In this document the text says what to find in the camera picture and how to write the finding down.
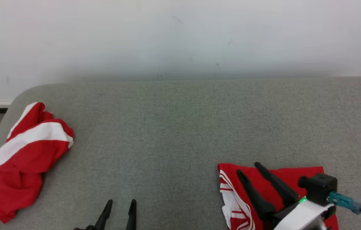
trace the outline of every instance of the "red and white cloth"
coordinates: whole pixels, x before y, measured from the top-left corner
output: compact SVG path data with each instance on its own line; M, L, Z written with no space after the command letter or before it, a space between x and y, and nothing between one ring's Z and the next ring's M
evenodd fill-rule
M230 230L262 230L263 222L258 217L248 198L243 185L237 177L237 169L250 179L253 187L262 197L272 203L276 210L284 208L281 197L271 186L270 182L264 179L256 168L243 167L234 164L220 163L217 165L220 174L220 193L222 193L224 206L222 211ZM287 168L270 170L274 175L293 188L300 196L306 195L306 190L298 186L298 179L301 176L312 177L317 173L324 173L322 166L310 168ZM337 217L333 215L324 221L327 227L338 230Z
M73 130L44 111L28 105L0 148L0 221L4 224L36 200L47 172L72 146Z

